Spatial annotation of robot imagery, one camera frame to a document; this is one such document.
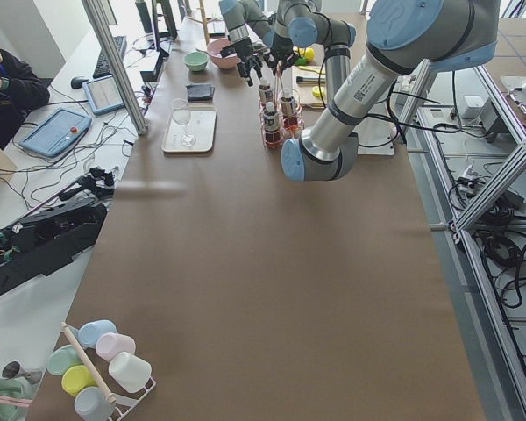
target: pink bowl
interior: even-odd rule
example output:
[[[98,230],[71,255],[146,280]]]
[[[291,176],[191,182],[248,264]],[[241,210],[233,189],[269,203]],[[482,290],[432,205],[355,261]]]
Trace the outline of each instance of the pink bowl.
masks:
[[[231,42],[226,38],[216,39],[207,45],[207,53],[210,61],[216,64],[219,68],[235,68],[239,63],[239,58],[236,54],[223,57],[220,55],[220,50],[225,46],[230,45]]]

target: black jacket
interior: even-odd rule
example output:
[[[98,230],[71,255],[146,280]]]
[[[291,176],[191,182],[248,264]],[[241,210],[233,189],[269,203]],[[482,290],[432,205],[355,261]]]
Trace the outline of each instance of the black jacket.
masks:
[[[0,50],[3,61],[0,77],[7,77],[10,85],[0,91],[0,148],[13,138],[27,114],[49,102],[49,91],[33,73],[29,64]]]

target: person's arm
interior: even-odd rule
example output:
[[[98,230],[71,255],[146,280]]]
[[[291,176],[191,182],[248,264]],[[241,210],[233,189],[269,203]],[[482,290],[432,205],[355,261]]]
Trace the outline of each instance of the person's arm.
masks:
[[[49,102],[49,91],[29,64],[4,50],[2,57],[2,64],[8,74],[1,80],[0,92],[9,96],[20,109],[34,110],[46,105]]]

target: blue joint cap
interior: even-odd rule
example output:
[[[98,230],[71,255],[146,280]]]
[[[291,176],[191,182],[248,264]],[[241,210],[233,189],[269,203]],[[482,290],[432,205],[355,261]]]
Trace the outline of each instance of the blue joint cap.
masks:
[[[304,159],[298,139],[288,139],[284,142],[281,150],[281,164],[282,172],[289,180],[293,182],[304,181]]]
[[[288,36],[295,46],[306,48],[317,40],[317,28],[310,18],[294,18],[288,24]]]
[[[220,6],[220,11],[224,15],[231,11],[238,4],[238,0],[220,0],[218,6]]]
[[[351,36],[349,38],[349,46],[352,46],[352,44],[354,44],[354,40],[357,38],[357,28],[351,24],[347,24],[347,26],[349,26],[349,35]]]
[[[273,45],[273,38],[274,38],[274,32],[269,31],[265,35],[263,35],[263,38],[261,39],[261,41],[263,41],[263,44],[271,48],[271,46]]]
[[[494,57],[496,47],[497,41],[455,57],[441,61],[433,61],[430,64],[430,69],[435,72],[453,72],[464,68],[474,68],[475,66],[480,66],[490,61]]]
[[[368,42],[380,50],[403,48],[435,23],[444,0],[378,0],[366,26]]]

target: wine glass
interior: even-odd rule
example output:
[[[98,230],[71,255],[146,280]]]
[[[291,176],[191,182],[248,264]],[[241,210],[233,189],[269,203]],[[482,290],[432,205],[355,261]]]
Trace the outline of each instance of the wine glass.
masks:
[[[172,101],[172,119],[178,125],[183,126],[184,134],[181,136],[181,144],[185,147],[192,147],[196,138],[187,133],[187,124],[191,121],[191,109],[186,99],[177,98]]]

